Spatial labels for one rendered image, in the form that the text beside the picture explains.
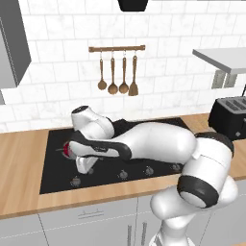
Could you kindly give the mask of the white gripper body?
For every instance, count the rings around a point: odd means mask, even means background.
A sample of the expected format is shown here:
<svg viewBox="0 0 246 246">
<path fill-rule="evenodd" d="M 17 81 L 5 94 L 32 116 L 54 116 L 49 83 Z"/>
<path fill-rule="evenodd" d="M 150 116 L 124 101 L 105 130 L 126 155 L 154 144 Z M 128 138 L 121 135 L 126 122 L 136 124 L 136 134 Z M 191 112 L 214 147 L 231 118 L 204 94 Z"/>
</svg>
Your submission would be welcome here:
<svg viewBox="0 0 246 246">
<path fill-rule="evenodd" d="M 83 158 L 77 157 L 76 158 L 76 166 L 79 173 L 86 174 L 89 169 L 95 164 L 97 159 L 95 157 Z"/>
</svg>

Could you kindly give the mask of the black hob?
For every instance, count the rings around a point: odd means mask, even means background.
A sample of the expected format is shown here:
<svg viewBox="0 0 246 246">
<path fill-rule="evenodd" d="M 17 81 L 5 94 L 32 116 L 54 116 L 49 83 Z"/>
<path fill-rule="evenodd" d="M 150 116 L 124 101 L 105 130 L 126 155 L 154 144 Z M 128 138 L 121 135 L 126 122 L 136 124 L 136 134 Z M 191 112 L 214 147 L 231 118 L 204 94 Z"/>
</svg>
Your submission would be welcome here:
<svg viewBox="0 0 246 246">
<path fill-rule="evenodd" d="M 171 168 L 172 162 L 100 158 L 86 174 L 79 173 L 76 161 L 69 159 L 63 154 L 63 145 L 71 137 L 73 132 L 74 130 L 72 128 L 52 130 L 49 132 L 40 194 L 174 175 L 179 174 L 183 169 L 180 163 L 181 170 L 176 172 Z M 147 176 L 145 174 L 147 166 L 154 169 L 153 175 Z M 126 180 L 118 177 L 122 170 L 128 173 Z M 70 184 L 75 177 L 81 179 L 81 185 L 78 187 Z"/>
</svg>

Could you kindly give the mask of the grey drawer front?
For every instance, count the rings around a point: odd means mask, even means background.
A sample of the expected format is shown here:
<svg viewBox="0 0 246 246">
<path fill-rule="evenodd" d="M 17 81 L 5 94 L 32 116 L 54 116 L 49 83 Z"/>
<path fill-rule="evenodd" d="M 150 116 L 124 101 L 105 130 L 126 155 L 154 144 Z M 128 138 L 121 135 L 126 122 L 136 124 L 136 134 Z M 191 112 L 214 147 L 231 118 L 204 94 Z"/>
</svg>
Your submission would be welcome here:
<svg viewBox="0 0 246 246">
<path fill-rule="evenodd" d="M 131 218 L 135 222 L 137 198 L 118 200 L 96 205 L 77 207 L 72 209 L 61 209 L 44 212 L 39 215 L 43 229 L 53 230 L 68 226 L 78 226 L 85 223 L 108 221 L 119 218 Z M 102 216 L 88 219 L 79 219 L 77 215 L 83 210 L 102 210 Z"/>
</svg>

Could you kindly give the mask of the grey cupboard door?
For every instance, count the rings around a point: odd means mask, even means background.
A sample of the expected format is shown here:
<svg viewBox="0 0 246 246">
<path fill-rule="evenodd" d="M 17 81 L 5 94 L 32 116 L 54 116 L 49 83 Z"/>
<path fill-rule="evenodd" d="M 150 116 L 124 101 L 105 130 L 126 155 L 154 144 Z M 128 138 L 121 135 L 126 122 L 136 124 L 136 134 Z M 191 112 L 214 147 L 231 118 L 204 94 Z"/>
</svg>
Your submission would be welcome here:
<svg viewBox="0 0 246 246">
<path fill-rule="evenodd" d="M 45 230 L 45 234 L 49 246 L 127 246 L 128 225 L 132 225 L 134 246 L 135 222 L 131 218 Z"/>
<path fill-rule="evenodd" d="M 143 222 L 147 222 L 147 231 L 144 246 L 149 246 L 151 239 L 160 229 L 161 221 L 152 213 L 150 208 L 151 198 L 151 195 L 138 198 L 135 226 L 135 246 L 141 246 Z"/>
</svg>

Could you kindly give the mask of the small wooden spoon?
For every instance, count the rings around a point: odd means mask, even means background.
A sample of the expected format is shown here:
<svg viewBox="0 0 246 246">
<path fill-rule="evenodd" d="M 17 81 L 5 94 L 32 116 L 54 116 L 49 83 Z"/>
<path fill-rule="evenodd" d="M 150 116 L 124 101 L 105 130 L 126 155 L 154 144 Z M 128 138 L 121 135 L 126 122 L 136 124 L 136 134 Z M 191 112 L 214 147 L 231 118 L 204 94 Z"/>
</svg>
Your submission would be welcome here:
<svg viewBox="0 0 246 246">
<path fill-rule="evenodd" d="M 103 59 L 100 59 L 100 75 L 103 75 Z M 107 87 L 107 83 L 104 81 L 104 78 L 101 78 L 98 83 L 98 88 L 104 90 Z"/>
</svg>

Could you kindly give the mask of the wooden ladle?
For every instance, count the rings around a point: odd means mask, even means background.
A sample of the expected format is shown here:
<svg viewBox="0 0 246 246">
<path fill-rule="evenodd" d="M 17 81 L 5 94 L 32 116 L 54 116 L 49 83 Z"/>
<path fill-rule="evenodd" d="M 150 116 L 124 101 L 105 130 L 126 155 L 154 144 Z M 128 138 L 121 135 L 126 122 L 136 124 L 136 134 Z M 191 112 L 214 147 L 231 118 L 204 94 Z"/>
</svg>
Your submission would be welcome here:
<svg viewBox="0 0 246 246">
<path fill-rule="evenodd" d="M 108 87 L 108 93 L 116 94 L 117 91 L 118 91 L 118 87 L 114 83 L 114 59 L 111 59 L 111 84 Z"/>
</svg>

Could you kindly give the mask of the large wooden spoon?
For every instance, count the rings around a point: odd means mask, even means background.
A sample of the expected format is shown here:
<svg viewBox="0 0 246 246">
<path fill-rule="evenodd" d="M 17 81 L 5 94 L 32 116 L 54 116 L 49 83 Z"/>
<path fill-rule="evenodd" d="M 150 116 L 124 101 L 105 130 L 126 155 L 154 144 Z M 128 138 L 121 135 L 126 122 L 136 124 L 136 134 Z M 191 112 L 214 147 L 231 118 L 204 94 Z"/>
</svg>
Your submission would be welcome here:
<svg viewBox="0 0 246 246">
<path fill-rule="evenodd" d="M 129 86 L 126 84 L 126 58 L 123 58 L 123 82 L 119 86 L 119 92 L 125 94 L 129 90 Z"/>
</svg>

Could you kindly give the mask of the wooden spatula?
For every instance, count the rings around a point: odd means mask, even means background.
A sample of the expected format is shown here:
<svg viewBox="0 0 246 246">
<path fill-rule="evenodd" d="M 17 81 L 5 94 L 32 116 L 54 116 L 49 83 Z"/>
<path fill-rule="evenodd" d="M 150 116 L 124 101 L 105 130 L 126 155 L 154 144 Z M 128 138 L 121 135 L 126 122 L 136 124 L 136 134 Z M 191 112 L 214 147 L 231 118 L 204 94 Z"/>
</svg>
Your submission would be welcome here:
<svg viewBox="0 0 246 246">
<path fill-rule="evenodd" d="M 137 62 L 137 56 L 133 57 L 133 81 L 130 84 L 129 88 L 129 95 L 130 96 L 137 96 L 138 95 L 138 87 L 135 82 L 135 74 L 136 74 L 136 62 Z"/>
</svg>

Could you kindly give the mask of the grey base cupboard run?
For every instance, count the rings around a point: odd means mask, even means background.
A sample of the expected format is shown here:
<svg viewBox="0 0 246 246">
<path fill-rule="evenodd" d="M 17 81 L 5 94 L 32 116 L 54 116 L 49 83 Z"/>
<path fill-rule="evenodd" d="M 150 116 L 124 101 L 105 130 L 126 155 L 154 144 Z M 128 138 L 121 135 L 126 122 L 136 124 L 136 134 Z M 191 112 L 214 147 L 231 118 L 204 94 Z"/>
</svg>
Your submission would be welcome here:
<svg viewBox="0 0 246 246">
<path fill-rule="evenodd" d="M 0 246 L 47 246 L 38 216 L 0 220 Z"/>
<path fill-rule="evenodd" d="M 246 242 L 246 193 L 210 217 L 200 246 L 234 246 Z"/>
</svg>

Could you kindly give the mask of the black toaster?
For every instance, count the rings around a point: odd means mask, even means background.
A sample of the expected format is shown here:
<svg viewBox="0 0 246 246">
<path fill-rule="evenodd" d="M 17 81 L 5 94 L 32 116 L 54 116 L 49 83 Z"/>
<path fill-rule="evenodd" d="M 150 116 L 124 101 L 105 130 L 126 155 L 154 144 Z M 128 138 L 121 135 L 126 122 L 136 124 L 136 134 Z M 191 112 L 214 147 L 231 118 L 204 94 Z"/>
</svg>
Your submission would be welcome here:
<svg viewBox="0 0 246 246">
<path fill-rule="evenodd" d="M 246 139 L 246 97 L 216 99 L 209 114 L 209 126 L 230 140 Z"/>
</svg>

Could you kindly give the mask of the black range hood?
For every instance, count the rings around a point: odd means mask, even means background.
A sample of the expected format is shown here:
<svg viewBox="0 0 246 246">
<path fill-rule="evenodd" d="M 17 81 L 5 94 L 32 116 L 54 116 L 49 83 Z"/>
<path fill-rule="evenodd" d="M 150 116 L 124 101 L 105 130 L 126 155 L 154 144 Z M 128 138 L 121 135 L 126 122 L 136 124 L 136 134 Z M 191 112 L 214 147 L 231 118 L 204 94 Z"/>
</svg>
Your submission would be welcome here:
<svg viewBox="0 0 246 246">
<path fill-rule="evenodd" d="M 117 0 L 122 12 L 144 12 L 148 0 Z"/>
</svg>

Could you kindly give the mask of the wooden utensil rail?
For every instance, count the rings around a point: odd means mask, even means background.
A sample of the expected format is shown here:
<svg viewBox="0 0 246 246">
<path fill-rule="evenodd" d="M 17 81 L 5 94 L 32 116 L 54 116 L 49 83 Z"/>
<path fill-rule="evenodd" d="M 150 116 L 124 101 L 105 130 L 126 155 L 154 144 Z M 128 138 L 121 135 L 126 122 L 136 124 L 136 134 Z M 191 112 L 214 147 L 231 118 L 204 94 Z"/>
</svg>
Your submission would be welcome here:
<svg viewBox="0 0 246 246">
<path fill-rule="evenodd" d="M 144 51 L 146 48 L 145 45 L 138 46 L 110 46 L 110 47 L 88 47 L 89 53 L 94 52 L 114 52 L 114 51 Z"/>
</svg>

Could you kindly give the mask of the grey wall cupboard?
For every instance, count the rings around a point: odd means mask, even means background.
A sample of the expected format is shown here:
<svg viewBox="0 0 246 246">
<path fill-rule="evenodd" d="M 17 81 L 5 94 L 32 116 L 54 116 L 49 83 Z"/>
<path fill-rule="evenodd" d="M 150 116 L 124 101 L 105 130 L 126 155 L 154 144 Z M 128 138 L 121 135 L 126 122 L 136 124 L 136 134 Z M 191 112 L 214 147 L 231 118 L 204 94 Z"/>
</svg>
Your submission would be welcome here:
<svg viewBox="0 0 246 246">
<path fill-rule="evenodd" d="M 18 87 L 31 61 L 18 0 L 0 0 L 0 105 L 2 89 Z"/>
</svg>

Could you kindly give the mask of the grey shelf bracket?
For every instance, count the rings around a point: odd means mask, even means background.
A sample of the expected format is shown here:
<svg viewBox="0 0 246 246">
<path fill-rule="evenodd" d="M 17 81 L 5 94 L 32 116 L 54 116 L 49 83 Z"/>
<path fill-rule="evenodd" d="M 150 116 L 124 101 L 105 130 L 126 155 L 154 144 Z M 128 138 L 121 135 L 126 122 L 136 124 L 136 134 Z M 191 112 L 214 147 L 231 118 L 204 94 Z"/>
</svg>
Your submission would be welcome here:
<svg viewBox="0 0 246 246">
<path fill-rule="evenodd" d="M 222 70 L 216 70 L 214 73 L 211 88 L 229 88 L 234 87 L 237 75 L 228 74 Z"/>
</svg>

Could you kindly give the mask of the grey wall shelf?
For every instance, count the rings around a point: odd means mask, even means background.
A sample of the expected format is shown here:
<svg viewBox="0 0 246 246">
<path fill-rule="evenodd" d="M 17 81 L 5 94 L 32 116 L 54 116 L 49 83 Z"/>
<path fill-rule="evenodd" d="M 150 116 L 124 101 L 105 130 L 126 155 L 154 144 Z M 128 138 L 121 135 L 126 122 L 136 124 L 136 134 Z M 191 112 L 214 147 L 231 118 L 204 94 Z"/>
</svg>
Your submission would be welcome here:
<svg viewBox="0 0 246 246">
<path fill-rule="evenodd" d="M 246 74 L 246 47 L 194 49 L 192 54 L 228 74 Z"/>
</svg>

